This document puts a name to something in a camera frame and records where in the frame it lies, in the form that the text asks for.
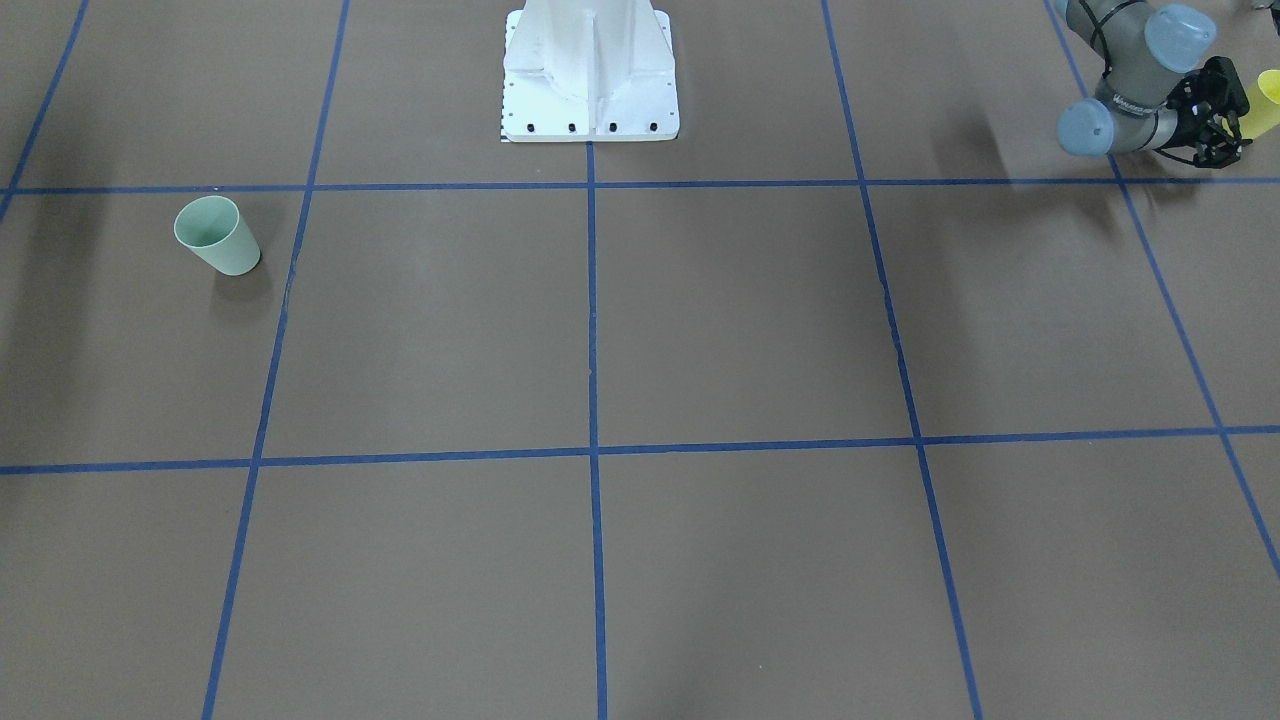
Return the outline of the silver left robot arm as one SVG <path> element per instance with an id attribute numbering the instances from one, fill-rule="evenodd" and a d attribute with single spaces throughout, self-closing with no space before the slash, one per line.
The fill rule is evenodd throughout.
<path id="1" fill-rule="evenodd" d="M 1103 69 L 1087 99 L 1059 118 L 1059 146 L 1079 158 L 1153 152 L 1222 169 L 1254 142 L 1251 101 L 1234 63 L 1208 56 L 1216 23 L 1185 4 L 1053 1 L 1065 28 Z"/>

